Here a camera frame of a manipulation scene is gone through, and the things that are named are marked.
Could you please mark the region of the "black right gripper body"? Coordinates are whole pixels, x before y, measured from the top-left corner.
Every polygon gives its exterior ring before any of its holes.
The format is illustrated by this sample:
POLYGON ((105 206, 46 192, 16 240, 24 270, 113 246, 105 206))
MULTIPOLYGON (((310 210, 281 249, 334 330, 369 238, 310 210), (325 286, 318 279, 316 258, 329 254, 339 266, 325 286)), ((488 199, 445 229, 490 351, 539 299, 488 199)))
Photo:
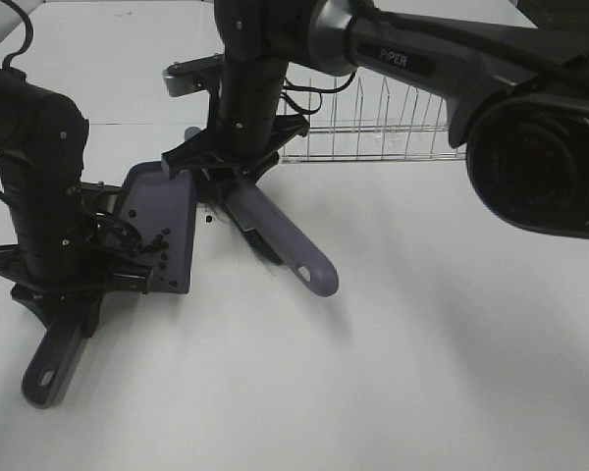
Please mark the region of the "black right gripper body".
POLYGON ((209 93, 206 127, 162 154, 170 179, 198 168, 257 165, 309 132, 302 114, 280 115, 288 63, 264 58, 243 63, 224 56, 220 86, 209 93))

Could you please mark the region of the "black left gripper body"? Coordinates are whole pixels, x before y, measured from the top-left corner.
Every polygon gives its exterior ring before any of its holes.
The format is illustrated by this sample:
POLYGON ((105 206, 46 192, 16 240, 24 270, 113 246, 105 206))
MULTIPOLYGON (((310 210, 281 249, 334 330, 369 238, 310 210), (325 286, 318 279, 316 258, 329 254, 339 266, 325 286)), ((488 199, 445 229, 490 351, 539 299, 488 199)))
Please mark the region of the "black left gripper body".
POLYGON ((66 328, 88 338, 105 294, 150 291, 151 267, 132 257, 141 236, 96 207, 102 194, 75 176, 53 181, 24 160, 0 154, 0 200, 17 239, 0 245, 0 277, 50 331, 66 328))

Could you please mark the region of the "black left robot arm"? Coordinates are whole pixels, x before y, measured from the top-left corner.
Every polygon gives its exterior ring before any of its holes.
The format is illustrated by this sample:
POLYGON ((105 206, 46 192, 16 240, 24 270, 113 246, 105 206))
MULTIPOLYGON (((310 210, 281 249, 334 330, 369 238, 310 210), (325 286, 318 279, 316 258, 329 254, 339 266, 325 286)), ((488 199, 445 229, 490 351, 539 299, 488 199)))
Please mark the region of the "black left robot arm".
POLYGON ((0 200, 16 240, 0 245, 0 277, 50 331, 89 338, 110 291, 148 292, 142 236, 107 204, 116 186, 84 183, 89 122, 68 96, 0 68, 0 200))

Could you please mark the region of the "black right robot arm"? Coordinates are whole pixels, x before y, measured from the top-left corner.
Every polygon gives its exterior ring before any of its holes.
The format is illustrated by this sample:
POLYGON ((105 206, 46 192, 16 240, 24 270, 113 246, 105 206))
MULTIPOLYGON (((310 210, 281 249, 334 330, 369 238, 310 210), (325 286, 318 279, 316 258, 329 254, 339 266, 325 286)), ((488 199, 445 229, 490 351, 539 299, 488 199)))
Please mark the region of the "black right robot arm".
POLYGON ((167 151, 169 176, 199 171, 209 194, 259 178, 309 132, 289 81, 297 65, 352 82, 359 70, 405 89, 402 113, 439 104, 448 146, 481 202, 525 231, 589 239, 589 35, 396 13, 371 1, 217 1, 222 53, 172 65, 173 95, 209 93, 206 127, 167 151))

